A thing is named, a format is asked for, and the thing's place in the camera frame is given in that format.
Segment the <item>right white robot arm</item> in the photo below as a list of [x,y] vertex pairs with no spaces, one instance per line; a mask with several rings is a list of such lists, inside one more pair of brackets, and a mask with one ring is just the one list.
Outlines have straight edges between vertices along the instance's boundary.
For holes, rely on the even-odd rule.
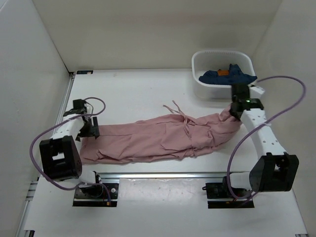
[[237,83],[231,87],[232,103],[230,114],[241,121],[248,134],[238,143],[240,146],[251,138],[258,160],[250,172],[231,173],[223,179],[222,193],[239,199],[240,189],[245,190],[243,198],[253,192],[288,192],[292,189],[299,166],[296,155],[290,155],[277,141],[270,121],[266,119],[264,106],[258,98],[250,97],[247,84]]

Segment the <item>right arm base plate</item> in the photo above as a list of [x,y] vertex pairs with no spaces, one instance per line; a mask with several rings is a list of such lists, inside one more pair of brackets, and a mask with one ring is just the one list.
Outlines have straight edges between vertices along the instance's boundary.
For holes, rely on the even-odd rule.
[[254,208],[253,200],[234,198],[223,183],[205,183],[202,187],[207,197],[208,209]]

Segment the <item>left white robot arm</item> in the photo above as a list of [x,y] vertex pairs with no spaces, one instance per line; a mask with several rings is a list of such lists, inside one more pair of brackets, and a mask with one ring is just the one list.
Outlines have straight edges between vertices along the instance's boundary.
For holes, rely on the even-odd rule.
[[74,187],[93,198],[105,194],[100,175],[95,171],[84,171],[76,142],[83,138],[100,136],[97,115],[94,107],[88,102],[90,98],[73,101],[73,108],[64,112],[57,130],[49,139],[39,143],[40,157],[44,177],[49,182],[62,187],[62,181],[76,181]]

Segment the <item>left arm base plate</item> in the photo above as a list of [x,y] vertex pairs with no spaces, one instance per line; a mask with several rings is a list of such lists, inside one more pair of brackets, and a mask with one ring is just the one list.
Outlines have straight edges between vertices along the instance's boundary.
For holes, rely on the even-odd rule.
[[117,207],[119,181],[103,181],[107,190],[101,186],[77,188],[73,198],[74,207]]

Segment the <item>pink trousers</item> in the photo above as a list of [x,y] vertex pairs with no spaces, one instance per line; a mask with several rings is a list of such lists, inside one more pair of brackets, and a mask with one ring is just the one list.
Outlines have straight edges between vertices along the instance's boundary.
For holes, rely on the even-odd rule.
[[84,164],[128,164],[154,162],[211,154],[229,142],[241,122],[227,107],[220,113],[199,118],[181,109],[168,115],[134,123],[99,126],[98,138],[82,140]]

